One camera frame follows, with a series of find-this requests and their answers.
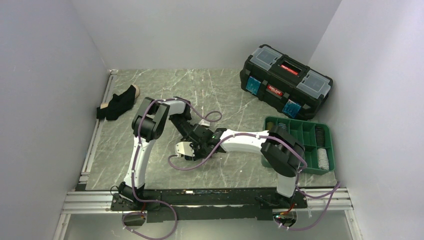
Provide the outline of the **navy striped underwear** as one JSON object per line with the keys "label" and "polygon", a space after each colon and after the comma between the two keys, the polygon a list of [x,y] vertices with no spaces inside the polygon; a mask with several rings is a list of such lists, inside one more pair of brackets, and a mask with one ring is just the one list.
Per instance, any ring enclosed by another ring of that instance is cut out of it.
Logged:
{"label": "navy striped underwear", "polygon": [[288,125],[285,123],[278,123],[277,124],[278,127],[282,128],[283,130],[287,131],[288,130]]}

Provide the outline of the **green compartment tray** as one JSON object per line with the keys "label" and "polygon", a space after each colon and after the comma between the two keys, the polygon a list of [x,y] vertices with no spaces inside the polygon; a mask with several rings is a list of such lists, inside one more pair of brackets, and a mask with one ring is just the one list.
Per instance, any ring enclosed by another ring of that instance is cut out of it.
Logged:
{"label": "green compartment tray", "polygon": [[[321,176],[327,173],[334,172],[334,170],[336,169],[336,164],[333,150],[332,135],[330,128],[326,124],[276,116],[267,116],[264,119],[264,130],[266,127],[266,122],[274,122],[275,126],[278,126],[278,123],[286,124],[288,126],[287,132],[304,145],[304,160],[307,163],[307,167],[303,170],[304,173]],[[322,127],[324,129],[325,147],[317,146],[315,127]],[[329,159],[329,170],[322,170],[318,168],[318,148],[326,149]]]}

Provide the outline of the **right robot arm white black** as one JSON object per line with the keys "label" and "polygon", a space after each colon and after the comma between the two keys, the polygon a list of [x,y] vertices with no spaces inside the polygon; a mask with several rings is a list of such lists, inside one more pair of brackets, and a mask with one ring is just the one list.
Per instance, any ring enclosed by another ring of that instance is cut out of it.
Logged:
{"label": "right robot arm white black", "polygon": [[297,179],[307,165],[305,146],[278,126],[257,132],[195,127],[182,139],[190,147],[187,160],[210,158],[215,153],[246,152],[261,155],[277,173],[275,200],[287,208],[295,201]]}

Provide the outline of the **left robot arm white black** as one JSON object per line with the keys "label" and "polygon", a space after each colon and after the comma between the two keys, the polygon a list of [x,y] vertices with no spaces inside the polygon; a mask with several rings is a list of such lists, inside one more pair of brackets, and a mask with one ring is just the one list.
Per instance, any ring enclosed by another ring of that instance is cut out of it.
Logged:
{"label": "left robot arm white black", "polygon": [[168,118],[181,135],[192,129],[191,102],[180,97],[153,99],[145,97],[134,116],[133,151],[129,167],[123,181],[118,186],[118,194],[131,210],[139,209],[144,203],[144,187],[147,165],[156,140],[162,135]]}

